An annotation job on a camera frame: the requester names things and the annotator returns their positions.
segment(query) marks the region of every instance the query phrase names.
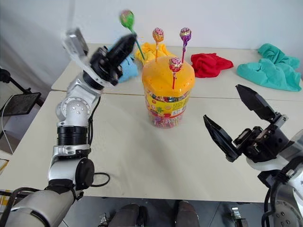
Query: blue plush toy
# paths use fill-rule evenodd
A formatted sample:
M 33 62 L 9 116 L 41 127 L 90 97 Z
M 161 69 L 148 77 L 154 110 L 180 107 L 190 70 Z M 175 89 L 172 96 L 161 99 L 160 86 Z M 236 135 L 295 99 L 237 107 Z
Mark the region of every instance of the blue plush toy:
M 119 78 L 119 83 L 125 82 L 132 77 L 138 76 L 138 68 L 137 65 L 134 63 L 134 57 L 128 56 L 122 63 L 122 70 L 123 75 Z

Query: purple lollipop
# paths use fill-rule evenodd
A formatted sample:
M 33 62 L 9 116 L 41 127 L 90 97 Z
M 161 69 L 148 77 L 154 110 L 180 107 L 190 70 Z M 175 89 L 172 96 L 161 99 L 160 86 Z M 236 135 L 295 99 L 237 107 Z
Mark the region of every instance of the purple lollipop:
M 180 37 L 183 40 L 183 54 L 182 54 L 182 63 L 183 63 L 187 42 L 191 39 L 191 30 L 188 27 L 182 28 L 180 31 Z

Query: lollipop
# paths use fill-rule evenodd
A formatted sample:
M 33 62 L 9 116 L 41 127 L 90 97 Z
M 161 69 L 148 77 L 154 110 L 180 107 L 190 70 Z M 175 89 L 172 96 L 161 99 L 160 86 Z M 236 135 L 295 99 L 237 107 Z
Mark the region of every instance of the lollipop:
M 176 73 L 179 72 L 182 68 L 182 62 L 180 58 L 171 58 L 169 60 L 169 68 L 172 70 L 173 76 L 172 89 L 175 89 L 175 80 L 177 79 Z
M 153 30 L 152 36 L 153 36 L 153 39 L 156 41 L 156 62 L 157 62 L 158 49 L 159 49 L 158 43 L 163 41 L 164 32 L 161 28 L 157 27 L 157 28 L 155 28 L 155 30 Z
M 186 46 L 187 46 L 187 42 L 190 40 L 191 38 L 191 31 L 188 27 L 184 27 L 181 29 L 180 31 L 180 37 L 183 40 L 183 53 L 182 53 L 182 63 L 184 61 L 184 54 L 186 51 Z
M 132 33 L 135 33 L 135 31 L 133 30 L 133 25 L 134 25 L 134 14 L 132 13 L 132 11 L 128 10 L 128 9 L 125 9 L 121 12 L 120 14 L 120 22 L 121 24 L 128 28 Z M 139 51 L 142 55 L 142 58 L 144 60 L 144 56 L 143 56 L 143 53 L 142 53 L 142 50 L 140 48 L 140 45 L 138 43 L 138 40 L 136 40 L 136 43 L 137 43 L 137 46 L 139 48 Z

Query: teal cloth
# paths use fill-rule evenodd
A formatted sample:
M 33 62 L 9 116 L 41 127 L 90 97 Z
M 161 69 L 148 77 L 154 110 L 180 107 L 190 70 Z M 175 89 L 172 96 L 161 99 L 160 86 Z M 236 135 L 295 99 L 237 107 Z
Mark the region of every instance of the teal cloth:
M 286 56 L 280 49 L 264 44 L 258 52 L 262 55 L 259 62 L 251 62 L 239 65 L 239 76 L 264 87 L 300 91 L 301 74 L 294 69 L 300 65 L 300 60 Z

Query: orange lid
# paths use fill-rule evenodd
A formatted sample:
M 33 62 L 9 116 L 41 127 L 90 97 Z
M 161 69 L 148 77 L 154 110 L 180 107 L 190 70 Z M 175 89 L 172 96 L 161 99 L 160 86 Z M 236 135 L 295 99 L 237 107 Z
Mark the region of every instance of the orange lid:
M 187 62 L 176 73 L 177 79 L 175 89 L 172 89 L 173 76 L 169 69 L 171 56 L 157 58 L 144 65 L 142 71 L 142 82 L 145 89 L 148 89 L 155 96 L 180 97 L 194 87 L 195 72 Z

